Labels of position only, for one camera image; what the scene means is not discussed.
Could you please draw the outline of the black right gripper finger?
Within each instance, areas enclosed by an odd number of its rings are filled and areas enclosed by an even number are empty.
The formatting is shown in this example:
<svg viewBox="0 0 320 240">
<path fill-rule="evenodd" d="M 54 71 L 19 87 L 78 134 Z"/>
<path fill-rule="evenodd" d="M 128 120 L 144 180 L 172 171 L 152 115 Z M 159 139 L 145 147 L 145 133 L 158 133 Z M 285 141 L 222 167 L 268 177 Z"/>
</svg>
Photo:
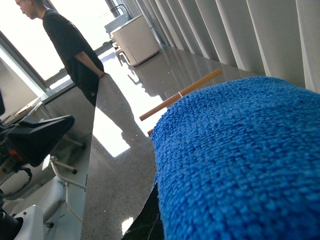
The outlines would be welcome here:
<svg viewBox="0 0 320 240">
<path fill-rule="evenodd" d="M 123 236 L 124 240 L 164 240 L 156 183 L 145 202 L 140 214 Z"/>
</svg>

